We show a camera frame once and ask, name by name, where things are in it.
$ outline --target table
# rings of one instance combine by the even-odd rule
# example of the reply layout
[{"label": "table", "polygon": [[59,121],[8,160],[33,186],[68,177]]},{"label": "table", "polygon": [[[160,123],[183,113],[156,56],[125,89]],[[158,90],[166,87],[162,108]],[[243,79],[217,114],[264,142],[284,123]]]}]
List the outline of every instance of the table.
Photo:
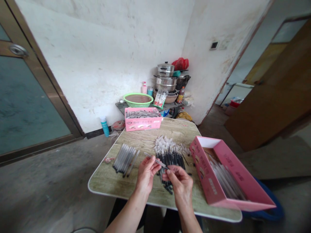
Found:
[{"label": "table", "polygon": [[[192,122],[165,117],[159,129],[134,132],[126,132],[124,130],[106,156],[115,158],[123,143],[140,150],[141,152],[135,161],[130,176],[122,178],[122,174],[117,174],[113,169],[113,162],[107,164],[102,161],[88,182],[89,190],[96,194],[128,199],[135,188],[138,166],[145,158],[143,152],[151,155],[155,154],[152,148],[158,135],[166,135],[168,138],[173,138],[177,144],[184,143],[189,147],[195,136],[200,136],[200,132]],[[192,173],[194,181],[192,204],[195,214],[228,222],[240,222],[242,220],[241,211],[212,207],[207,204],[196,168],[193,166],[193,159],[191,156],[186,156],[186,160],[189,164],[188,166],[185,163],[186,171]],[[154,176],[153,189],[149,195],[147,204],[177,209],[174,195],[171,195],[163,187],[160,177],[157,175]]]},{"label": "table", "polygon": [[[125,112],[125,108],[129,107],[126,102],[124,102],[124,103],[117,102],[116,106],[122,112],[123,115],[124,115],[124,112]],[[173,102],[173,103],[170,103],[170,104],[164,104],[163,105],[163,109],[159,109],[158,108],[158,110],[159,110],[159,112],[162,112],[162,111],[168,110],[170,108],[175,108],[175,113],[172,116],[172,118],[176,118],[176,116],[177,116],[177,114],[179,112],[179,107],[180,106],[182,106],[182,103],[178,104],[178,103]]]}]

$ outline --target pink bottle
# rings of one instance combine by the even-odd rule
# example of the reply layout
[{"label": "pink bottle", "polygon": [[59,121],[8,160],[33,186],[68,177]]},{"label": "pink bottle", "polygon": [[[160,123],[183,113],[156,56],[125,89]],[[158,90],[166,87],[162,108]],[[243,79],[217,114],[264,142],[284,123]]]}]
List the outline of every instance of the pink bottle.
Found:
[{"label": "pink bottle", "polygon": [[147,86],[146,86],[146,82],[143,82],[143,86],[142,86],[142,93],[143,94],[147,94]]}]

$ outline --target pink cardboard box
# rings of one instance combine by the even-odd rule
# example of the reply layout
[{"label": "pink cardboard box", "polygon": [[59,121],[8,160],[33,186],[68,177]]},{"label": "pink cardboard box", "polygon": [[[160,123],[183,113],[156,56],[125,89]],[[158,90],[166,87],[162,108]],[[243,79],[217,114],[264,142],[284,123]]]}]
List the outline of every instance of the pink cardboard box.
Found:
[{"label": "pink cardboard box", "polygon": [[[159,117],[148,117],[148,118],[132,118],[127,119],[126,116],[129,112],[145,110],[147,112],[155,112]],[[162,116],[156,107],[151,108],[125,108],[125,129],[126,131],[137,131],[145,129],[155,129],[160,128],[162,122]]]},{"label": "pink cardboard box", "polygon": [[[228,167],[248,201],[226,197],[203,148],[214,149],[215,154],[221,163]],[[190,151],[209,205],[249,212],[276,207],[275,203],[223,140],[196,136],[190,145]]]}]

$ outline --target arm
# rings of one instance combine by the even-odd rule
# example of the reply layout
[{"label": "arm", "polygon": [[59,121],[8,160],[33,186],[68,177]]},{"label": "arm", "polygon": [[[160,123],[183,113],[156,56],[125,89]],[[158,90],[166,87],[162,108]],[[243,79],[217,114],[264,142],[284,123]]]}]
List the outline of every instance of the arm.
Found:
[{"label": "arm", "polygon": [[143,215],[149,194],[152,190],[153,176],[161,165],[155,163],[155,157],[146,157],[138,168],[135,190],[128,202],[112,221],[105,233],[135,232]]},{"label": "arm", "polygon": [[173,184],[182,232],[202,232],[192,207],[192,178],[182,167],[169,165],[168,168],[162,178],[164,181],[170,180]]}]

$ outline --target electrical outlet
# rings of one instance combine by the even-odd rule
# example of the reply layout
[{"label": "electrical outlet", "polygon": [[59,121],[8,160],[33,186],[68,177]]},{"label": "electrical outlet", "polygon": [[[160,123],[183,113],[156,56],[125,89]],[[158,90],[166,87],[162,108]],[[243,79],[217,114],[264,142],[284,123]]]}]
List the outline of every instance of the electrical outlet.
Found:
[{"label": "electrical outlet", "polygon": [[220,43],[219,49],[220,50],[226,50],[228,48],[228,46],[229,46],[229,43],[230,43],[230,40],[223,40]]}]

